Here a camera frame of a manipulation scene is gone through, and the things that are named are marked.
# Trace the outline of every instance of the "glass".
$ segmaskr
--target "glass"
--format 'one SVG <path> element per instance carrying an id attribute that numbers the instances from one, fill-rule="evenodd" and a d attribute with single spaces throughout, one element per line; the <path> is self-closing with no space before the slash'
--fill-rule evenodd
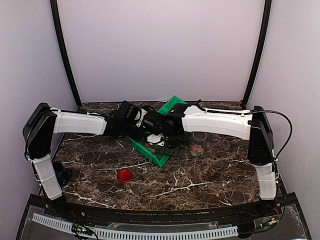
<path id="1" fill-rule="evenodd" d="M 207 133 L 195 131 L 190 139 L 189 152 L 192 156 L 200 157 L 205 153 L 207 145 Z"/>

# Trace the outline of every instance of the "red round object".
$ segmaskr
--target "red round object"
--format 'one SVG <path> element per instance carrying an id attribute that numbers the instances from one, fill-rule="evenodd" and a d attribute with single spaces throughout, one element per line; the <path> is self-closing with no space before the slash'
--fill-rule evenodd
<path id="1" fill-rule="evenodd" d="M 118 178 L 119 182 L 125 184 L 125 183 L 130 182 L 130 180 L 132 178 L 132 173 L 127 169 L 123 169 L 118 172 L 116 177 Z"/>

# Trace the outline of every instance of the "black pole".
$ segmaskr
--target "black pole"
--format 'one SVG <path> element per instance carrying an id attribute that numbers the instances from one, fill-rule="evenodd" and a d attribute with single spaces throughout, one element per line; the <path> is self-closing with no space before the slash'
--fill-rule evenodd
<path id="1" fill-rule="evenodd" d="M 50 0 L 50 3 L 51 3 L 51 11 L 52 11 L 53 23 L 54 23 L 54 28 L 55 28 L 55 34 L 56 34 L 56 38 L 58 40 L 64 69 L 65 69 L 66 76 L 67 76 L 69 84 L 70 84 L 73 98 L 75 100 L 77 107 L 79 108 L 81 106 L 82 102 L 81 102 L 81 99 L 79 96 L 79 92 L 78 92 L 78 89 L 76 86 L 76 82 L 75 82 L 74 75 L 71 70 L 71 66 L 70 66 L 70 62 L 69 62 L 69 58 L 68 58 L 68 54 L 67 54 L 64 35 L 62 32 L 62 27 L 61 27 L 61 22 L 60 22 L 60 17 L 59 17 L 58 3 L 57 3 L 57 0 Z"/>
<path id="2" fill-rule="evenodd" d="M 266 34 L 267 34 L 267 29 L 268 29 L 268 22 L 269 22 L 270 11 L 271 11 L 271 3 L 272 3 L 272 0 L 265 0 L 265 2 L 264 2 L 264 10 L 263 10 L 263 16 L 262 16 L 262 22 L 261 22 L 260 35 L 259 35 L 258 44 L 256 46 L 252 69 L 251 69 L 250 77 L 249 77 L 248 84 L 245 89 L 243 99 L 240 101 L 240 105 L 243 109 L 245 109 L 247 107 L 247 104 L 248 104 L 248 101 L 250 98 L 250 94 L 252 92 L 252 88 L 254 87 L 255 79 L 257 76 L 259 63 L 260 63 L 262 51 L 264 49 L 264 44 L 265 44 L 265 39 L 266 39 Z"/>

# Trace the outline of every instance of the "brown marble surface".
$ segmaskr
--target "brown marble surface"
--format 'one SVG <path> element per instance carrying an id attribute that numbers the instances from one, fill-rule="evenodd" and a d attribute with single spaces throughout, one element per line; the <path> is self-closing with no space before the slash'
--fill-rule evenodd
<path id="1" fill-rule="evenodd" d="M 163 103 L 135 102 L 137 106 Z M 84 103 L 81 112 L 108 113 L 119 103 Z M 203 102 L 206 108 L 240 110 L 235 102 Z M 204 155 L 182 146 L 163 168 L 133 151 L 129 138 L 67 134 L 55 161 L 73 171 L 63 188 L 72 203 L 125 210 L 193 210 L 259 200 L 255 168 L 247 159 L 248 141 L 208 134 Z M 132 180 L 120 183 L 117 172 L 129 169 Z"/>

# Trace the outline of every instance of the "green plastic bin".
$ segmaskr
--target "green plastic bin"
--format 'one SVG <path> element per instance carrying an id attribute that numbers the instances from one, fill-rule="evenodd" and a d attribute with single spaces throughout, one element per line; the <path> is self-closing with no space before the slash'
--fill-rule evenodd
<path id="1" fill-rule="evenodd" d="M 159 109 L 158 113 L 166 114 L 175 104 L 187 104 L 187 103 L 181 100 L 180 98 L 178 98 L 177 96 L 173 96 L 166 104 L 164 104 Z M 138 151 L 139 153 L 147 157 L 150 163 L 157 164 L 160 168 L 162 168 L 165 165 L 166 161 L 170 158 L 170 156 L 163 155 L 161 153 L 154 154 L 149 149 L 147 149 L 145 147 L 145 144 L 146 144 L 145 137 L 140 142 L 137 142 L 131 138 L 130 140 L 132 142 L 132 146 L 135 151 Z"/>

